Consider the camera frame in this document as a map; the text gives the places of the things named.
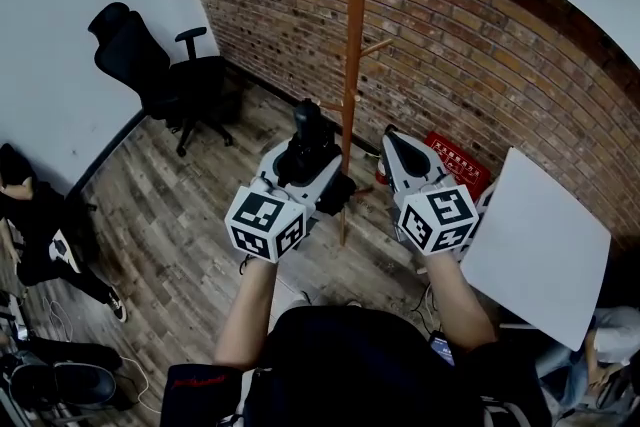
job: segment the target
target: black shirt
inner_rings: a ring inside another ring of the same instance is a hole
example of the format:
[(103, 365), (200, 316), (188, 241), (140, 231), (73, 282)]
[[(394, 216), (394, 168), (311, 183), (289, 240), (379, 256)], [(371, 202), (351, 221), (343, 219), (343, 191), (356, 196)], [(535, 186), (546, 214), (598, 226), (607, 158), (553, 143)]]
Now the black shirt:
[[(15, 151), (10, 144), (4, 144), (0, 148), (0, 175), (5, 187), (22, 185), (27, 178), (34, 177), (33, 169), (27, 159)], [(0, 218), (10, 220), (25, 238), (31, 228), (32, 207), (31, 201), (16, 200), (0, 193)]]
[[(242, 373), (170, 368), (162, 427), (215, 425), (234, 413)], [(245, 426), (484, 425), (487, 401), (551, 424), (535, 367), (514, 347), (480, 347), (449, 365), (395, 315), (357, 307), (289, 310), (268, 336), (245, 402)], [(523, 425), (512, 414), (504, 425)]]

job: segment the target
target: black office chair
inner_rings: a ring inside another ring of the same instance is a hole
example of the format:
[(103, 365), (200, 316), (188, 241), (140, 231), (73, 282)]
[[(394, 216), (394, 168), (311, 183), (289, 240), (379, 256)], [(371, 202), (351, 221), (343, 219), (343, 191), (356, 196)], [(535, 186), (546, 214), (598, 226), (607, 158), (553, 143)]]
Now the black office chair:
[(221, 98), (224, 59), (220, 56), (196, 58), (194, 38), (207, 32), (198, 27), (176, 36), (185, 41), (189, 60), (171, 66), (169, 56), (153, 39), (142, 17), (126, 4), (114, 2), (105, 7), (89, 25), (98, 39), (95, 63), (107, 75), (119, 80), (140, 96), (144, 112), (167, 121), (174, 132), (183, 129), (177, 153), (184, 157), (184, 144), (197, 120), (201, 120), (233, 144), (231, 135), (214, 119), (210, 109), (221, 101), (239, 110), (240, 93)]

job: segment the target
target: black shoe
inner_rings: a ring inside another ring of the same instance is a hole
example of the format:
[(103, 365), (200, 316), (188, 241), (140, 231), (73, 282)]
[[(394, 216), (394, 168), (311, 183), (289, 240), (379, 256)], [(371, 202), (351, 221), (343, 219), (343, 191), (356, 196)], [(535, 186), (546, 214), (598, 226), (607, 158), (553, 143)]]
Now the black shoe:
[(119, 322), (124, 324), (127, 321), (127, 308), (125, 308), (124, 303), (113, 288), (109, 292), (109, 308), (111, 308)]

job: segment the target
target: brick wall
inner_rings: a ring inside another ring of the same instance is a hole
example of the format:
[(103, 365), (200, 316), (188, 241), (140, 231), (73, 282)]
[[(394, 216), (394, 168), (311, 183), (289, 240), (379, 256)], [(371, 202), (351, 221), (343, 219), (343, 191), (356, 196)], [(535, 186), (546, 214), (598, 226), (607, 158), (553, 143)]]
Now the brick wall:
[[(346, 0), (202, 2), (228, 60), (297, 98), (341, 99)], [(364, 44), (389, 36), (361, 61), (358, 135), (437, 130), (494, 176), (515, 146), (623, 245), (640, 232), (638, 70), (573, 6), (368, 0)]]

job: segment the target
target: wooden floor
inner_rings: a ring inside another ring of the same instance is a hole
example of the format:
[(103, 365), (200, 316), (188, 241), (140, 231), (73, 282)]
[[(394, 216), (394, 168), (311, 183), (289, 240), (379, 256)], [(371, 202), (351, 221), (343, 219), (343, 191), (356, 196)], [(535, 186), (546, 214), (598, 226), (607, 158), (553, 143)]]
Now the wooden floor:
[[(57, 334), (43, 313), (43, 296), (59, 301), (69, 314), (74, 341), (110, 345), (139, 361), (151, 381), (143, 400), (156, 409), (170, 365), (211, 362), (244, 258), (232, 248), (223, 218), (238, 186), (254, 176), (261, 156), (294, 132), (292, 108), (249, 85), (241, 122), (228, 129), (235, 144), (225, 148), (218, 134), (198, 125), (187, 156), (180, 159), (177, 135), (146, 119), (85, 188), (86, 201), (98, 207), (91, 214), (101, 253), (96, 270), (124, 298), (129, 311), (125, 325), (61, 280), (33, 287), (25, 301), (31, 322), (44, 336)], [(357, 299), (366, 307), (396, 313), (426, 335), (420, 317), (410, 312), (424, 285), (409, 253), (390, 237), (386, 209), (391, 195), (375, 182), (377, 161), (355, 147), (352, 159), (351, 176), (359, 186), (375, 184), (375, 191), (349, 205), (345, 247), (338, 242), (337, 216), (323, 219), (300, 252), (283, 258), (272, 316), (277, 318), (303, 290), (315, 304)], [(143, 387), (132, 364), (126, 363), (122, 373)], [(127, 413), (102, 412), (92, 420), (93, 425), (118, 426), (158, 422), (158, 415), (140, 405)]]

